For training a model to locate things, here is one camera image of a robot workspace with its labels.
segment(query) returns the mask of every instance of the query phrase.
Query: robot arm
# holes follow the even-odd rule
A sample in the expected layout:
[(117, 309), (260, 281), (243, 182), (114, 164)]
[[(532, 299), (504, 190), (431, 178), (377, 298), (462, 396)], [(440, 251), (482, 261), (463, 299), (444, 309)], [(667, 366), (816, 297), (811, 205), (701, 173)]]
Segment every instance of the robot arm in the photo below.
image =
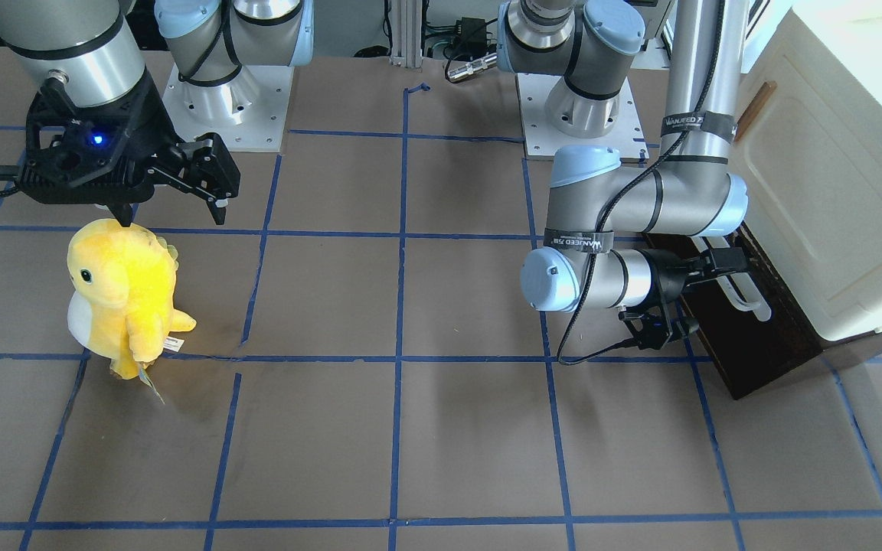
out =
[[(556, 20), (533, 17), (534, 5), (541, 4), (544, 7), (553, 4), (557, 10), (552, 13), (560, 14), (566, 2), (514, 0), (504, 8), (504, 29), (508, 32), (505, 32), (507, 38), (500, 38), (505, 43), (500, 56), (505, 52), (507, 57), (505, 62), (500, 58), (500, 63), (512, 70), (526, 67), (530, 72), (535, 67), (552, 67), (550, 73), (563, 74), (561, 83), (578, 98), (558, 100), (557, 105), (583, 103), (583, 112), (598, 109), (613, 118), (616, 114), (608, 107), (608, 98), (602, 98), (606, 94), (599, 94), (603, 88), (590, 91), (586, 83), (609, 83), (609, 88), (615, 87), (615, 83), (620, 86), (630, 60), (616, 54), (631, 52), (632, 48), (622, 50), (613, 46), (617, 43), (631, 46), (636, 29), (644, 28), (641, 18), (616, 24), (615, 20), (637, 15), (620, 0), (588, 0), (583, 15), (578, 8), (573, 14), (559, 15)], [(514, 10), (521, 15), (513, 15)], [(602, 14), (609, 14), (611, 22), (603, 21), (599, 17)], [(514, 22), (514, 17), (525, 18), (525, 24)], [(564, 17), (574, 17), (575, 28), (583, 25), (581, 46), (574, 44), (577, 31), (570, 38), (560, 40), (557, 27), (566, 28)], [(745, 271), (746, 257), (736, 249), (707, 252), (686, 261), (665, 251), (613, 249), (613, 231), (616, 230), (713, 236), (732, 233), (743, 222), (748, 202), (746, 185), (742, 178), (728, 174), (725, 168), (733, 139), (745, 22), (746, 2), (680, 2), (676, 51), (662, 125), (664, 153), (650, 168), (642, 171), (620, 167), (619, 153), (612, 148), (568, 146), (556, 154), (545, 246), (526, 258), (521, 283), (526, 300), (537, 310), (573, 311), (563, 341), (567, 340), (582, 308), (619, 308), (622, 309), (619, 318), (633, 334), (632, 339), (619, 345), (661, 348), (666, 342), (683, 338), (697, 329), (695, 321), (671, 321), (669, 302), (689, 285)], [(519, 28), (534, 37), (527, 38)], [(608, 28), (616, 29), (616, 36), (626, 36), (628, 40), (608, 38), (602, 31)], [(589, 36), (605, 42), (597, 49), (609, 47), (616, 54), (585, 54), (591, 49), (587, 45)], [(536, 44), (545, 44), (545, 47), (536, 47)], [(559, 50), (570, 50), (570, 53)], [(569, 61), (561, 73), (563, 59)], [(594, 72), (582, 69), (583, 59), (595, 60), (598, 72), (609, 76), (592, 78)], [(574, 74), (585, 74), (588, 80), (575, 80)], [(548, 100), (548, 109), (557, 109), (551, 103), (554, 103), (553, 94)], [(554, 123), (562, 122), (557, 128), (571, 135), (579, 133), (573, 129), (568, 132), (568, 126), (578, 126), (577, 130), (594, 126), (602, 130), (597, 135), (608, 132), (608, 126), (601, 123), (601, 116), (597, 121), (594, 116), (586, 116), (584, 122), (587, 123), (574, 125), (574, 115), (578, 112), (578, 109), (557, 112), (557, 119), (570, 115), (571, 121)], [(659, 310), (657, 315), (650, 313), (655, 308)]]
[[(118, 0), (0, 0), (0, 35), (40, 84), (19, 191), (41, 203), (106, 205), (127, 226), (130, 204), (169, 184), (224, 223), (240, 172), (214, 133), (189, 143), (176, 135)], [(56, 135), (41, 143), (42, 130)]]

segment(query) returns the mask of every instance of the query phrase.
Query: white mounting plate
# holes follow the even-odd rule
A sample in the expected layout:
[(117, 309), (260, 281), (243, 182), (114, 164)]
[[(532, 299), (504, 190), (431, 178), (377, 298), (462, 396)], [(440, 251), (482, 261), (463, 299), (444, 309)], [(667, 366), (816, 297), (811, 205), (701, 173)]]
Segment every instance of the white mounting plate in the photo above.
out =
[(182, 139), (193, 140), (207, 132), (216, 132), (223, 137), (227, 149), (256, 153), (280, 153), (281, 139), (284, 136), (284, 122), (288, 116), (288, 101), (291, 99), (291, 77), (294, 67), (247, 66), (260, 84), (263, 100), (256, 105), (254, 118), (247, 118), (237, 126), (217, 126), (211, 128), (203, 122), (195, 121), (182, 98), (178, 86), (179, 69), (172, 66), (168, 85), (162, 94), (162, 103), (168, 111), (175, 132)]
[(526, 138), (526, 157), (553, 159), (554, 153), (565, 145), (590, 144), (615, 147), (622, 153), (622, 161), (637, 163), (644, 155), (648, 159), (645, 135), (638, 119), (638, 110), (631, 95), (628, 80), (619, 92), (619, 118), (610, 132), (597, 139), (579, 139), (554, 128), (547, 119), (543, 105), (550, 90), (561, 77), (553, 74), (517, 74), (519, 111), (522, 114), (522, 132)]

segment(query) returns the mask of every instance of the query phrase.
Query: plush toy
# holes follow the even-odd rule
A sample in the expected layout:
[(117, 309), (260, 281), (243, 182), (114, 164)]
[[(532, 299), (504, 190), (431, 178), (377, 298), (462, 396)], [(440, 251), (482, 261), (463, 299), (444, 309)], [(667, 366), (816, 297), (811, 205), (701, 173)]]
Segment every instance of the plush toy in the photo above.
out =
[(111, 219), (88, 223), (67, 248), (76, 289), (67, 309), (70, 334), (111, 358), (120, 379), (141, 377), (152, 390), (145, 369), (162, 353), (165, 336), (196, 327), (189, 314), (172, 307), (176, 257), (175, 247), (151, 231)]

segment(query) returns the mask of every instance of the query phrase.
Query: toy arm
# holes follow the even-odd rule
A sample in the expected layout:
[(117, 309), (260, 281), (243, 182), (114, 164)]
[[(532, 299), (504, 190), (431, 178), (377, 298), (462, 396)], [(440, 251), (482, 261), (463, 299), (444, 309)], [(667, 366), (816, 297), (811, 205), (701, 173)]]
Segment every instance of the toy arm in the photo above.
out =
[(153, 362), (162, 353), (165, 342), (165, 325), (154, 311), (136, 311), (127, 316), (129, 348), (136, 362)]

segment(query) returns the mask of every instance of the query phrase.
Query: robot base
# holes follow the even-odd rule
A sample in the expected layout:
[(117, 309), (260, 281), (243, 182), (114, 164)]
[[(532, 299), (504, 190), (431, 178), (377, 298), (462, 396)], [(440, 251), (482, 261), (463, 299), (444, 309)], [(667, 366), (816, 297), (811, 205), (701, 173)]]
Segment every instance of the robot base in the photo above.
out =
[(517, 76), (519, 111), (522, 114), (522, 130), (526, 138), (526, 157), (529, 159), (553, 159), (554, 153), (565, 145), (602, 145), (613, 147), (622, 153), (624, 163), (637, 163), (648, 159), (645, 133), (638, 119), (635, 100), (628, 81), (619, 94), (619, 118), (608, 133), (597, 139), (579, 139), (564, 135), (547, 119), (544, 105), (550, 91), (561, 77), (553, 74), (520, 73)]
[(178, 67), (172, 66), (162, 102), (179, 136), (192, 140), (206, 132), (216, 132), (223, 136), (231, 151), (280, 153), (294, 67), (248, 66), (244, 69), (249, 70), (260, 85), (258, 104), (253, 106), (253, 111), (248, 109), (246, 115), (249, 116), (243, 116), (239, 123), (223, 119), (217, 125), (207, 125), (193, 118), (189, 102), (183, 97), (183, 87), (179, 85)]

